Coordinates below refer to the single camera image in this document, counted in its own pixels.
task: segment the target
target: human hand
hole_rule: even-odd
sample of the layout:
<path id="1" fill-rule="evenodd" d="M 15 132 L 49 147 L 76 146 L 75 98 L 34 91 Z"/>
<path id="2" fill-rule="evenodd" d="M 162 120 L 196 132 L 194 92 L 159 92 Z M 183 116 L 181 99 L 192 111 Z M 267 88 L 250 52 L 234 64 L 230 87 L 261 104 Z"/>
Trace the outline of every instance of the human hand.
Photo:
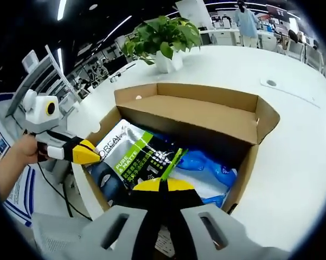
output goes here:
<path id="1" fill-rule="evenodd" d="M 11 148 L 17 158 L 24 164 L 37 163 L 37 141 L 34 136 L 23 135 Z"/>

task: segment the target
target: white cabinet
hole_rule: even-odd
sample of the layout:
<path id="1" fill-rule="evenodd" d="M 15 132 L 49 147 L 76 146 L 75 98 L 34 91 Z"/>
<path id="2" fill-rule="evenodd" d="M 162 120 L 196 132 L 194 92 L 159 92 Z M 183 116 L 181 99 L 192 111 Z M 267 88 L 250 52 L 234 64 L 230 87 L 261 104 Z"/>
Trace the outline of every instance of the white cabinet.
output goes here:
<path id="1" fill-rule="evenodd" d="M 264 50 L 275 51 L 277 40 L 274 36 L 262 35 L 261 43 L 263 45 Z"/>
<path id="2" fill-rule="evenodd" d="M 242 46 L 241 36 L 238 31 L 234 32 L 235 40 L 236 40 L 236 46 Z"/>
<path id="3" fill-rule="evenodd" d="M 214 35 L 217 39 L 217 45 L 233 45 L 233 40 L 230 32 L 217 32 Z"/>

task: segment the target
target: ceiling light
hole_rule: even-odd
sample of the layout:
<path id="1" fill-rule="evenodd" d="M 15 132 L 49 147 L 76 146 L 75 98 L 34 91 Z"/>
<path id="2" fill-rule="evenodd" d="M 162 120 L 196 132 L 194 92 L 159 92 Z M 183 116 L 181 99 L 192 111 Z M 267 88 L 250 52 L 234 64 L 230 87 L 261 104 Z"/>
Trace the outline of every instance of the ceiling light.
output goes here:
<path id="1" fill-rule="evenodd" d="M 97 7 L 98 7 L 97 4 L 93 4 L 93 5 L 91 5 L 91 7 L 89 7 L 89 10 L 92 11 L 92 10 L 94 10 L 94 9 L 97 8 Z"/>
<path id="2" fill-rule="evenodd" d="M 209 4 L 205 4 L 205 5 L 214 5 L 214 4 L 237 4 L 237 2 L 218 2 L 218 3 L 209 3 Z M 245 4 L 252 4 L 252 5 L 257 5 L 260 7 L 266 7 L 266 4 L 247 3 L 247 2 L 245 2 Z"/>
<path id="3" fill-rule="evenodd" d="M 237 9 L 237 8 L 236 7 L 216 8 L 216 10 L 231 10 L 231 9 Z"/>
<path id="4" fill-rule="evenodd" d="M 64 17 L 64 10 L 65 10 L 66 0 L 60 0 L 59 9 L 58 9 L 58 17 L 57 20 L 60 21 Z"/>
<path id="5" fill-rule="evenodd" d="M 177 12 L 172 12 L 172 13 L 166 15 L 166 16 L 174 15 L 174 14 L 176 14 L 176 13 L 178 13 L 178 11 L 177 11 Z"/>
<path id="6" fill-rule="evenodd" d="M 252 9 L 252 8 L 249 8 L 249 10 L 252 10 L 252 11 L 255 11 L 255 12 L 265 12 L 265 13 L 269 13 L 268 11 L 263 11 L 263 10 L 258 10 L 258 9 Z"/>
<path id="7" fill-rule="evenodd" d="M 61 57 L 61 49 L 59 48 L 57 50 L 58 52 L 58 60 L 59 60 L 59 67 L 60 67 L 60 70 L 61 70 L 61 74 L 64 74 L 64 69 L 63 69 L 63 59 Z"/>
<path id="8" fill-rule="evenodd" d="M 126 19 L 124 19 L 119 25 L 116 26 L 116 28 L 114 28 L 107 36 L 106 38 L 103 40 L 103 42 L 105 42 L 119 27 L 121 27 L 126 21 L 128 21 L 130 18 L 132 17 L 132 15 L 128 16 Z"/>

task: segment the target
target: cardboard box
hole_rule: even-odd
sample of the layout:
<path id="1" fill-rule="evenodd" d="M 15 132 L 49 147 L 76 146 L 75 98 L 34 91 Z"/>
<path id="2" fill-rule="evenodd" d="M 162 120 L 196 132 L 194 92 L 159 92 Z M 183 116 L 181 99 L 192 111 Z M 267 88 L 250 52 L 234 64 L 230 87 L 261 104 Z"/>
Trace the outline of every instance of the cardboard box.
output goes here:
<path id="1" fill-rule="evenodd" d="M 237 180 L 222 209 L 237 206 L 250 179 L 258 146 L 277 126 L 279 114 L 261 97 L 230 89 L 189 84 L 155 83 L 114 92 L 116 106 L 101 120 L 88 140 L 96 145 L 124 118 L 155 132 L 196 146 L 238 170 Z M 109 206 L 84 169 L 94 194 Z"/>

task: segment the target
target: desk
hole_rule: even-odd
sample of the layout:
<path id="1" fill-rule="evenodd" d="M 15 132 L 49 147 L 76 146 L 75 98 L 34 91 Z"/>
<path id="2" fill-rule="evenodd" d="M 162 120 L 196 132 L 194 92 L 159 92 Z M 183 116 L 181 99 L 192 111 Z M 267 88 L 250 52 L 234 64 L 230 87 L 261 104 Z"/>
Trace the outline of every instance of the desk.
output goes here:
<path id="1" fill-rule="evenodd" d="M 183 57 L 184 67 L 171 74 L 161 74 L 143 61 L 135 63 L 117 82 L 107 79 L 87 96 L 80 111 L 68 118 L 68 129 L 85 138 L 114 106 L 115 89 L 146 83 L 202 84 L 262 96 L 281 120 L 260 145 L 246 191 L 232 217 L 245 225 L 255 242 L 293 250 L 314 227 L 326 204 L 323 75 L 281 54 L 233 46 L 193 48 Z M 267 79 L 276 81 L 277 86 L 262 86 L 261 81 Z M 86 111 L 92 112 L 93 123 L 80 123 Z M 85 205 L 96 218 L 101 209 L 84 174 L 73 168 Z"/>
<path id="2" fill-rule="evenodd" d="M 230 28 L 230 29 L 213 29 L 213 30 L 205 30 L 205 31 L 200 31 L 200 34 L 211 34 L 214 35 L 215 37 L 217 37 L 217 35 L 219 34 L 224 34 L 224 33 L 230 33 L 231 35 L 231 41 L 232 44 L 227 44 L 227 45 L 233 45 L 236 46 L 236 34 L 240 34 L 240 30 L 237 28 Z M 259 44 L 260 44 L 260 48 L 263 48 L 263 43 L 262 43 L 262 38 L 263 37 L 274 37 L 274 33 L 272 32 L 268 32 L 268 31 L 264 31 L 264 30 L 257 30 L 258 33 L 258 39 L 259 39 Z"/>

